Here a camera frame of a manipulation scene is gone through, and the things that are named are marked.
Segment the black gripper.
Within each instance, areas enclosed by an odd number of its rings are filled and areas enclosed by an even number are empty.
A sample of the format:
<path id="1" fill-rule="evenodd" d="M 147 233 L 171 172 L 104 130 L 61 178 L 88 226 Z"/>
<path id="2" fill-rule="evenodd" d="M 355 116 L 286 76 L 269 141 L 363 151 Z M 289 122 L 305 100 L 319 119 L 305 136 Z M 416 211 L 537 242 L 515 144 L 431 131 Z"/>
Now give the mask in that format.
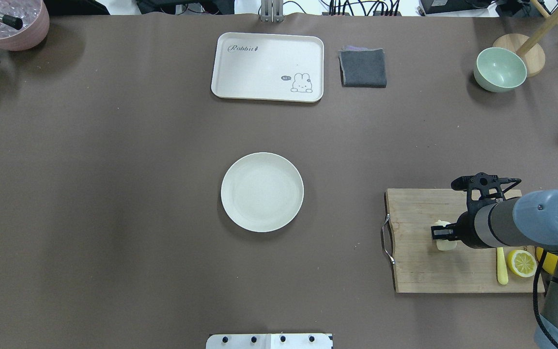
<path id="1" fill-rule="evenodd" d="M 431 227 L 432 240 L 462 241 L 470 248 L 477 248 L 473 221 L 469 212 L 462 213 L 456 224 L 434 225 Z"/>

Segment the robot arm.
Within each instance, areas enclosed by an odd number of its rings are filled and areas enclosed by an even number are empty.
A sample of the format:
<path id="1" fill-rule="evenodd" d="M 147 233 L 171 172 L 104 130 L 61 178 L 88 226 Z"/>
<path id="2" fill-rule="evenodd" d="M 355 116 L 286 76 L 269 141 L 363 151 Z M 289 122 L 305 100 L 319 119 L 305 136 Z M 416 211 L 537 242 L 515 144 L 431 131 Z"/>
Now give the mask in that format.
<path id="1" fill-rule="evenodd" d="M 504 200 L 500 194 L 467 201 L 456 223 L 431 228 L 434 240 L 460 240 L 471 248 L 531 245 L 558 256 L 558 190 L 535 191 Z M 558 348 L 558 263 L 541 311 L 534 341 Z"/>

